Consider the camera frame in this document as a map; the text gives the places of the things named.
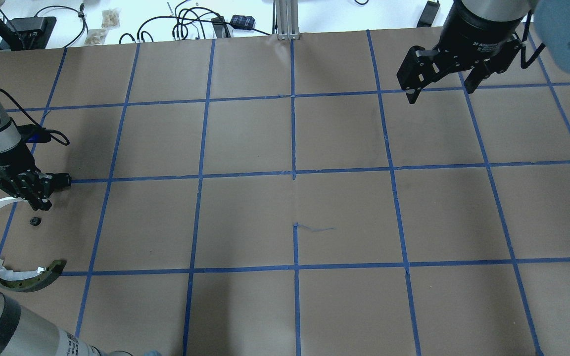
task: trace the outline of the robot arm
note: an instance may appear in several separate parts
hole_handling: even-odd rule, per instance
[[[17,126],[0,103],[0,189],[27,201],[34,210],[49,210],[54,190],[72,182],[69,174],[43,173],[36,167],[26,143],[50,139],[50,131],[40,126]]]
[[[464,84],[472,93],[483,79],[507,71],[521,50],[521,67],[528,67],[545,45],[526,61],[528,27],[522,39],[516,27],[534,9],[539,36],[556,63],[570,72],[570,0],[454,0],[439,43],[431,50],[411,47],[397,72],[409,103],[430,83],[466,70],[471,72]]]

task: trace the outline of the cardboard surface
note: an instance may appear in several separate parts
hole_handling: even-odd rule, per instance
[[[570,354],[570,77],[545,52],[409,105],[439,31],[0,53],[72,140],[36,146],[54,207],[0,212],[7,266],[68,260],[18,299],[135,355]]]

